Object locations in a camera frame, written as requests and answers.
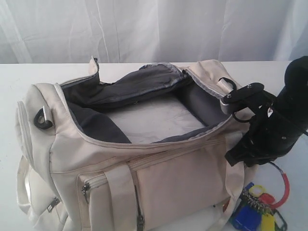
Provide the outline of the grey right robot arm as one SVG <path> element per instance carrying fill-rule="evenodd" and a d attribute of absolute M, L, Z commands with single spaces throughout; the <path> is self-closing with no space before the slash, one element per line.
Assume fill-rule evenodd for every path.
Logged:
<path fill-rule="evenodd" d="M 249 108 L 254 115 L 247 120 L 249 130 L 225 158 L 231 166 L 244 162 L 248 167 L 274 161 L 290 152 L 308 129 L 308 58 L 289 63 L 284 74 L 285 86 L 274 96 L 261 83 L 233 90 L 220 99 L 223 113 Z"/>

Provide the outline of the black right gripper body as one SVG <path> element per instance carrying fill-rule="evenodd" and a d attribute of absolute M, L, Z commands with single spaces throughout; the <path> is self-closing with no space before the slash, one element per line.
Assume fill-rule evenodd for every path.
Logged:
<path fill-rule="evenodd" d="M 303 99 L 278 96 L 245 99 L 255 116 L 240 141 L 240 160 L 247 166 L 262 165 L 286 155 L 303 135 Z"/>

